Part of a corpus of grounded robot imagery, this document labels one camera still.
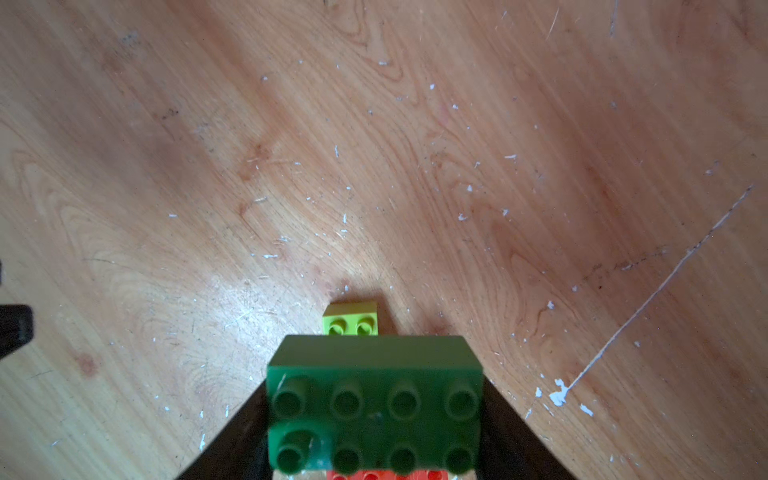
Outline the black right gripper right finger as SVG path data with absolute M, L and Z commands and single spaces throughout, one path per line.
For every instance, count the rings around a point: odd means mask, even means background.
M 480 428 L 479 479 L 575 479 L 488 377 L 484 378 Z

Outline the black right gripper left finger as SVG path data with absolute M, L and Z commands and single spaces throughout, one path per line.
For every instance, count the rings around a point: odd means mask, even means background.
M 263 381 L 178 479 L 272 479 L 269 412 Z

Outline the dark green lego brick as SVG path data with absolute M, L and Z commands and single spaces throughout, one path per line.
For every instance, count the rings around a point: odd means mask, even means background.
M 267 367 L 270 464 L 462 475 L 479 452 L 483 385 L 460 336 L 287 336 Z

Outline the red lego brick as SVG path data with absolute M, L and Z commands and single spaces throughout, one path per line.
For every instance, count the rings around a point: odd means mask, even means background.
M 416 470 L 408 475 L 399 475 L 389 470 L 361 470 L 352 475 L 335 471 L 327 472 L 328 480 L 448 480 L 449 474 L 443 470 Z

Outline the lime green lego brick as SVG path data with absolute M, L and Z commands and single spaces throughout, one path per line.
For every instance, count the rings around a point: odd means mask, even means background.
M 366 301 L 330 304 L 322 315 L 322 333 L 329 336 L 377 336 L 377 303 Z

